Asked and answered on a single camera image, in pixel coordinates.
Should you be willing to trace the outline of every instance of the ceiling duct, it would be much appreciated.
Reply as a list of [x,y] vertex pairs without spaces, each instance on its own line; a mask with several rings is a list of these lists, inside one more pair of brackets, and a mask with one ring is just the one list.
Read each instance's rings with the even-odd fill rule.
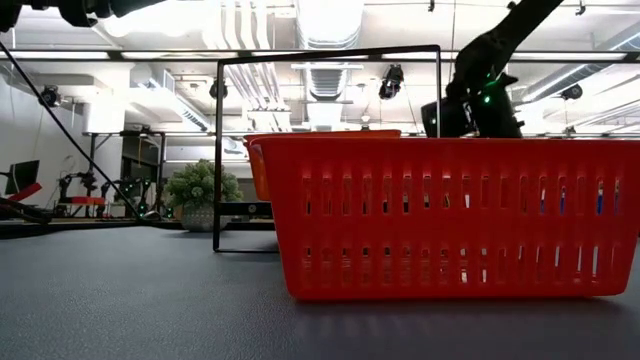
[[[344,50],[356,47],[362,25],[363,0],[297,0],[296,22],[300,47],[314,50]],[[305,71],[305,82],[311,98],[323,102],[337,100],[345,89],[348,71],[327,64]],[[342,105],[309,104],[307,114],[312,128],[326,129],[340,121]]]
[[[640,22],[602,43],[596,50],[629,51],[640,50]],[[577,84],[612,64],[567,65],[539,82],[529,86],[523,94],[522,101],[535,102]]]
[[183,121],[188,121],[191,124],[196,125],[201,131],[208,131],[209,125],[207,117],[200,111],[196,110],[189,101],[182,96],[176,94],[175,91],[175,79],[166,70],[162,72],[161,76],[151,75],[148,80],[141,80],[143,74],[151,74],[146,65],[137,65],[132,70],[131,81],[132,85],[143,87],[153,91],[166,91],[173,95],[175,101],[170,106],[173,107],[175,112],[180,115]]

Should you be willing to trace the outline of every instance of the computer monitor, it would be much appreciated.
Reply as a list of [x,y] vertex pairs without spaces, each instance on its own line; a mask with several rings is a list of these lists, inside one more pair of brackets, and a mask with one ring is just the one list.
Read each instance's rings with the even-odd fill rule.
[[40,160],[11,165],[4,193],[6,195],[17,194],[28,186],[35,184],[38,181],[39,168]]

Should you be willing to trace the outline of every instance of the wall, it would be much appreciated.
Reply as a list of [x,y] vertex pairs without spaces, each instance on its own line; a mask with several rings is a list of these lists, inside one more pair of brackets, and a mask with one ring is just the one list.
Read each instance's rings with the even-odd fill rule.
[[[84,118],[81,106],[76,115],[71,111],[57,108],[55,114],[62,124],[88,152],[89,139],[82,136]],[[36,97],[8,85],[0,76],[0,171],[8,172],[13,163],[40,160],[38,182],[43,189],[26,199],[27,204],[46,206],[57,188],[57,179],[64,171],[77,172],[87,170],[87,161],[73,147],[62,131],[53,122]],[[4,194],[7,179],[0,177],[0,194]],[[77,180],[69,189],[69,194],[78,194],[84,190]]]

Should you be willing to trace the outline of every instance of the red plastic basket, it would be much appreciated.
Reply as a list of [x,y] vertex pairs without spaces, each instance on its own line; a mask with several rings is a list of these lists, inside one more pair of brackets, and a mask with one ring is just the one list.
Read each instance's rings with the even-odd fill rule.
[[622,293],[640,143],[264,138],[298,299]]
[[256,195],[262,201],[271,200],[269,197],[269,187],[267,186],[267,178],[264,170],[264,160],[257,146],[251,146],[254,140],[264,139],[266,137],[282,137],[282,138],[400,138],[402,133],[400,130],[379,130],[379,131],[334,131],[334,132],[309,132],[309,133],[285,133],[285,134],[261,134],[247,135],[245,146],[249,152],[249,161],[251,163],[251,173],[253,174],[253,183],[256,187]]

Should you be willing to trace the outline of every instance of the exposed ductwork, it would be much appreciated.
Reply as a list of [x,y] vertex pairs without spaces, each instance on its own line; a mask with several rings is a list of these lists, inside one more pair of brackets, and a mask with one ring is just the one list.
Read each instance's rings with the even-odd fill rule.
[[[222,34],[222,0],[207,0],[207,11],[210,13],[209,26],[202,30],[202,40],[209,49],[227,49],[227,42]],[[259,108],[260,104],[249,89],[249,85],[237,66],[225,67],[225,77],[231,81],[240,96],[248,101],[252,108]]]
[[[297,0],[297,28],[300,47],[317,50],[343,50],[356,47],[362,25],[363,0]],[[318,102],[336,101],[347,84],[348,71],[314,67],[305,71],[308,95]],[[309,104],[307,114],[312,128],[331,128],[340,121],[342,105]]]
[[[640,22],[604,42],[597,50],[638,51],[640,50]],[[612,64],[567,65],[536,84],[529,86],[524,92],[524,102],[534,102],[551,95],[594,75]]]
[[171,74],[164,71],[160,79],[156,79],[151,75],[147,80],[144,80],[144,75],[141,74],[152,74],[151,70],[148,69],[148,65],[138,64],[131,71],[131,79],[134,86],[146,88],[152,91],[166,91],[170,93],[173,95],[172,98],[175,100],[168,105],[173,107],[174,111],[180,115],[183,121],[197,126],[200,131],[209,130],[209,121],[207,120],[207,117],[192,106],[188,100],[176,94],[175,79]]

